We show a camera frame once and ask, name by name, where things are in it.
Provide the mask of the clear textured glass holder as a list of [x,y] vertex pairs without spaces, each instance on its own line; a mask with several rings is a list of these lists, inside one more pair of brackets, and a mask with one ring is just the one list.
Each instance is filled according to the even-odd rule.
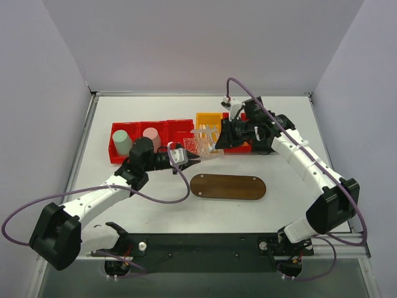
[[224,155],[224,150],[215,149],[209,141],[206,141],[196,135],[197,129],[191,131],[194,136],[193,138],[185,139],[184,148],[188,151],[195,153],[201,157],[201,160],[212,160],[219,158]]

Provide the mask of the pink cup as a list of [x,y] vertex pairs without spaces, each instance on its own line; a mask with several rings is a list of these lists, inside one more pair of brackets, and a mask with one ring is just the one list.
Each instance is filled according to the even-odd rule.
[[148,127],[144,129],[143,136],[149,138],[152,141],[154,151],[157,151],[161,146],[161,137],[159,132],[154,127]]

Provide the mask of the green cup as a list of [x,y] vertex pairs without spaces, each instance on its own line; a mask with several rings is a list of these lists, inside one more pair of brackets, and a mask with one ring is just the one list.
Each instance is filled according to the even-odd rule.
[[112,140],[119,156],[128,156],[133,142],[125,130],[117,130],[112,134]]

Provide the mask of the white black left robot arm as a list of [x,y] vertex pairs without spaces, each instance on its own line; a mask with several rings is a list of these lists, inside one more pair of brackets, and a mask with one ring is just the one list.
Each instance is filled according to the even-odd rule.
[[181,173],[199,162],[199,155],[179,143],[170,142],[163,151],[156,152],[152,140],[138,138],[122,165],[103,184],[80,190],[80,197],[62,205],[46,205],[29,247],[59,271],[80,254],[113,249],[123,232],[106,223],[93,228],[90,222],[118,202],[140,195],[149,181],[148,172],[171,169]]

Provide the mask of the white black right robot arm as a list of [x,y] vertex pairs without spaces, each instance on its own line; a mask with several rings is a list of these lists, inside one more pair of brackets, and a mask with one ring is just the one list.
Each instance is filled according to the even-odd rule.
[[283,114],[260,108],[260,97],[239,102],[224,97],[221,105],[229,116],[221,121],[217,150],[237,148],[243,143],[274,151],[297,172],[314,197],[305,215],[280,229],[282,238],[299,243],[324,235],[356,215],[360,187],[332,170],[309,146],[293,122]]

